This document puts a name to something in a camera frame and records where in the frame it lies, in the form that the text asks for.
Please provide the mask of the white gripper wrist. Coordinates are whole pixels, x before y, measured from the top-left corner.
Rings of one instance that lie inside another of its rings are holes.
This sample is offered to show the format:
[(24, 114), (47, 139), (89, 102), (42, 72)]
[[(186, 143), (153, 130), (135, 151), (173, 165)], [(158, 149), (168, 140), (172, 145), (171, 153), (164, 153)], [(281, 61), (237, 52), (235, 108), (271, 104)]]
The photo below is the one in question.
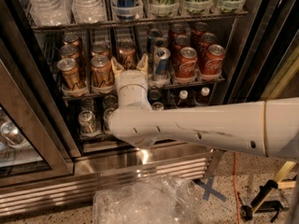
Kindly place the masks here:
[(116, 60), (111, 58), (112, 71), (115, 78), (116, 91), (118, 95), (119, 107), (137, 106), (150, 108), (148, 101), (148, 79), (149, 56), (147, 53), (142, 55), (137, 63), (136, 70), (125, 70)]

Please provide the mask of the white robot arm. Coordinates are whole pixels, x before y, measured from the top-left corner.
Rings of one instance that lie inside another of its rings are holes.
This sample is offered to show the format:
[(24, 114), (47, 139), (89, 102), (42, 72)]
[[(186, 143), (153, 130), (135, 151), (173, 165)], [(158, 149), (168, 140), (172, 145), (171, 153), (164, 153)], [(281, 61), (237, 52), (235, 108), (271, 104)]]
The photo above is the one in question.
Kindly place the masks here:
[(111, 64), (119, 108), (108, 127), (118, 139), (139, 148), (173, 139), (298, 161), (298, 97), (154, 111), (148, 100), (148, 56), (135, 70), (124, 69), (116, 59)]

